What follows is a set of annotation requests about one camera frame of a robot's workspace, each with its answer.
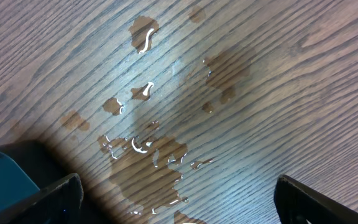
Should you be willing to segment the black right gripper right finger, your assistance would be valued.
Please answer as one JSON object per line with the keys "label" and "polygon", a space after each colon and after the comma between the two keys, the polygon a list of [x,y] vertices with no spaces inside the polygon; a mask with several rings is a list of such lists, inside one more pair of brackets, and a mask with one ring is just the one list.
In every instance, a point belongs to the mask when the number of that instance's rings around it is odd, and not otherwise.
{"label": "black right gripper right finger", "polygon": [[305,184],[280,175],[273,201],[281,223],[358,223],[358,213]]}

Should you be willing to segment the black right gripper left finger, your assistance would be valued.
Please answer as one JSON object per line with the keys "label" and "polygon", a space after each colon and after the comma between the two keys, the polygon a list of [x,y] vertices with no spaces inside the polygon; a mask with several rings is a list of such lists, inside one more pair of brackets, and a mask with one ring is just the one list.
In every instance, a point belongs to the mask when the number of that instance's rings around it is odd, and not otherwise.
{"label": "black right gripper left finger", "polygon": [[83,201],[77,173],[69,174],[0,212],[0,224],[76,223]]}

